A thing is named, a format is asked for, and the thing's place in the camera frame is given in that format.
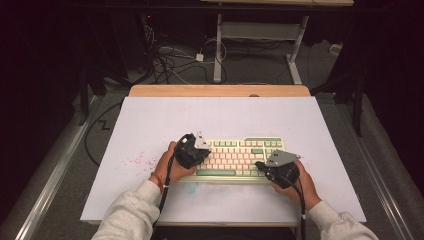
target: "gray sweatshirt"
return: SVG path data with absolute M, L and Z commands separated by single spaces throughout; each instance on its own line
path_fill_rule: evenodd
M 135 192 L 121 194 L 106 211 L 92 239 L 150 239 L 152 224 L 159 218 L 156 203 L 160 196 L 159 187 L 149 180 Z M 378 239 L 352 215 L 336 212 L 325 201 L 310 209 L 309 214 L 321 231 L 321 239 Z

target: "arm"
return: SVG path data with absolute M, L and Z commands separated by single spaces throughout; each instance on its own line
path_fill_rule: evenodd
M 108 208 L 99 229 L 92 239 L 150 239 L 152 225 L 159 218 L 156 207 L 161 196 L 160 182 L 164 183 L 169 159 L 174 153 L 175 142 L 169 144 L 154 171 L 155 176 L 141 183 L 135 192 L 121 194 Z M 171 169 L 171 184 L 182 177 L 191 175 L 196 168 L 189 170 L 174 161 Z
M 378 239 L 375 234 L 364 225 L 356 221 L 349 213 L 338 213 L 325 201 L 322 201 L 315 189 L 315 184 L 311 175 L 306 172 L 300 161 L 295 162 L 299 168 L 299 181 L 296 186 L 303 189 L 306 210 L 317 224 L 321 231 L 321 239 Z M 277 184 L 272 183 L 275 191 L 290 197 L 300 205 L 297 192 L 292 188 L 282 189 Z

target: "forearm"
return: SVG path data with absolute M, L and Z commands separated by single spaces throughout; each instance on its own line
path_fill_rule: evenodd
M 159 187 L 144 181 L 135 192 L 121 194 L 106 211 L 93 239 L 150 239 L 159 218 Z
M 378 239 L 349 213 L 338 213 L 325 201 L 309 210 L 312 220 L 321 231 L 321 239 Z

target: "black device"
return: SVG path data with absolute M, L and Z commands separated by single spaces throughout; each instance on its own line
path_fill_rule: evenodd
M 200 132 L 197 138 L 192 133 L 184 135 L 175 148 L 175 158 L 186 169 L 201 164 L 210 153 Z
M 268 180 L 275 182 L 281 188 L 288 188 L 299 179 L 299 169 L 293 162 L 299 158 L 299 155 L 276 150 L 265 163 L 258 161 L 255 165 L 259 171 L 265 173 Z

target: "white keyboard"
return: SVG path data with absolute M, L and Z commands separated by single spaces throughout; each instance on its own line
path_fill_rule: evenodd
M 208 140 L 211 153 L 197 166 L 192 176 L 181 182 L 269 182 L 255 163 L 265 162 L 275 150 L 284 151 L 284 142 L 279 137 L 249 137 L 243 140 Z

